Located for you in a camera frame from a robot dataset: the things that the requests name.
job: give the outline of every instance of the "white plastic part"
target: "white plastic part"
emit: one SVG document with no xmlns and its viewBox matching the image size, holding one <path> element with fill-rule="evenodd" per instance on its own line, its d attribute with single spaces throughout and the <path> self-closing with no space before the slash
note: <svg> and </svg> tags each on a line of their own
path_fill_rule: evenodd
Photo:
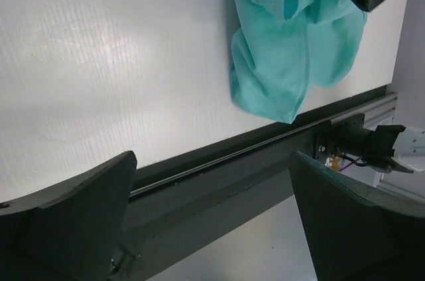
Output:
<svg viewBox="0 0 425 281">
<path fill-rule="evenodd" d="M 407 127 L 398 135 L 392 148 L 396 162 L 411 170 L 425 170 L 425 130 Z"/>
</svg>

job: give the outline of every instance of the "towel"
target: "towel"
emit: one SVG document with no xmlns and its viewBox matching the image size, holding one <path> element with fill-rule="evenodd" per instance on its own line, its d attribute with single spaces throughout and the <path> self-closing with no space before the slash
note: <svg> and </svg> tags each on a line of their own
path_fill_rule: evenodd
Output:
<svg viewBox="0 0 425 281">
<path fill-rule="evenodd" d="M 350 0 L 235 0 L 230 90 L 243 110 L 292 123 L 312 84 L 351 69 L 366 14 Z"/>
</svg>

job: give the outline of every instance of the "cable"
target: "cable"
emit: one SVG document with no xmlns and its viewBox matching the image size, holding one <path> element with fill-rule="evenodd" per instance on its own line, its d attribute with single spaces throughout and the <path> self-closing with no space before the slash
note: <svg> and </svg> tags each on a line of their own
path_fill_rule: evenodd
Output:
<svg viewBox="0 0 425 281">
<path fill-rule="evenodd" d="M 369 166 L 369 165 L 368 165 L 368 163 L 358 163 L 358 162 L 357 162 L 356 160 L 354 160 L 353 158 L 348 157 L 348 156 L 343 155 L 343 154 L 339 155 L 339 157 L 340 157 L 340 158 L 342 158 L 342 159 L 346 159 L 346 160 L 348 160 L 348 161 L 351 161 L 351 163 L 355 164 L 355 165 L 356 165 L 356 166 L 358 166 L 358 167 L 367 167 L 367 166 Z"/>
</svg>

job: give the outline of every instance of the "cloth fold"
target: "cloth fold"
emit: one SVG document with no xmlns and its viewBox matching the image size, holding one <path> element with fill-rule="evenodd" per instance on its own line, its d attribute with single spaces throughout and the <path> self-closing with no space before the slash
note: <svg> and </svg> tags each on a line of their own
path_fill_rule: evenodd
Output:
<svg viewBox="0 0 425 281">
<path fill-rule="evenodd" d="M 331 88 L 351 69 L 366 14 L 350 0 L 235 0 L 232 99 L 291 123 L 312 84 Z"/>
</svg>

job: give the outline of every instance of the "table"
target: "table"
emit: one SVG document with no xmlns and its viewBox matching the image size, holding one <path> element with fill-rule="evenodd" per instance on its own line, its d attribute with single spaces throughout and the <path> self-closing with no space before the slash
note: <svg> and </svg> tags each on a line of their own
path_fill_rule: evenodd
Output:
<svg viewBox="0 0 425 281">
<path fill-rule="evenodd" d="M 272 123 L 230 99 L 233 0 L 0 0 L 0 202 L 126 150 L 143 167 Z M 301 112 L 391 82 L 406 0 Z"/>
</svg>

